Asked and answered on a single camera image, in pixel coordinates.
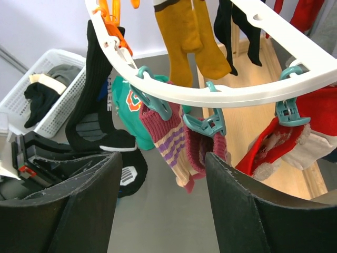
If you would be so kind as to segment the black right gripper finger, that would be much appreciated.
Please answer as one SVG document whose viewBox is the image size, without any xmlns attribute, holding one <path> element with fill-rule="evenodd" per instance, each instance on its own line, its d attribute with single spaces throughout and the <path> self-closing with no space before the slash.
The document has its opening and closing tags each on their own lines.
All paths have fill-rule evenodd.
<svg viewBox="0 0 337 253">
<path fill-rule="evenodd" d="M 271 188 L 206 154 L 220 252 L 336 252 L 336 206 Z"/>
</svg>

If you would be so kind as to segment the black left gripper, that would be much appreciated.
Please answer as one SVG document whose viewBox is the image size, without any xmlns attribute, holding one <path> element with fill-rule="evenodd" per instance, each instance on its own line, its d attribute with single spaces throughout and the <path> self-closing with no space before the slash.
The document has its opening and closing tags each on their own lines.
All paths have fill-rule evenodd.
<svg viewBox="0 0 337 253">
<path fill-rule="evenodd" d="M 1 252 L 107 252 L 120 153 L 75 151 L 31 131 L 7 157 L 14 176 L 1 176 Z"/>
</svg>

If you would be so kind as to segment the beige maroon purple striped sock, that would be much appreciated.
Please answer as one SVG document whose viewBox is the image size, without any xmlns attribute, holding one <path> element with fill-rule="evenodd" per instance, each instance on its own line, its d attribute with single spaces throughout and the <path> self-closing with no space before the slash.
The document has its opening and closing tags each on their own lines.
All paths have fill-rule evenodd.
<svg viewBox="0 0 337 253">
<path fill-rule="evenodd" d="M 175 174 L 177 185 L 185 188 L 187 193 L 191 193 L 194 179 L 193 169 L 186 154 L 183 108 L 172 102 L 169 106 L 172 116 L 167 121 L 145 104 L 140 107 L 139 118 L 160 155 Z"/>
</svg>

